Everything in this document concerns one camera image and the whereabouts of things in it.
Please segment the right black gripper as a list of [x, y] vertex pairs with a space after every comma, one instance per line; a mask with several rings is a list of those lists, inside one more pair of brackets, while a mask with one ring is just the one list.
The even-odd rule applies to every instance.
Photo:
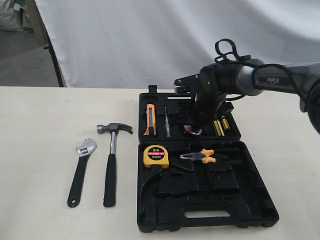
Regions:
[[188, 105], [174, 115], [174, 124], [202, 127], [233, 109], [232, 103], [226, 102], [226, 94], [197, 92]]

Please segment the right black Piper robot arm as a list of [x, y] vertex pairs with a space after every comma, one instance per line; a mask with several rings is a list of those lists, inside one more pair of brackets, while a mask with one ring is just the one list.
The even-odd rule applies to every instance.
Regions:
[[257, 96], [274, 91], [299, 96], [301, 112], [320, 130], [320, 64], [264, 64], [258, 59], [221, 61], [195, 76], [177, 79], [175, 91], [189, 93], [189, 104], [172, 116], [173, 125], [202, 127], [213, 121], [227, 95]]

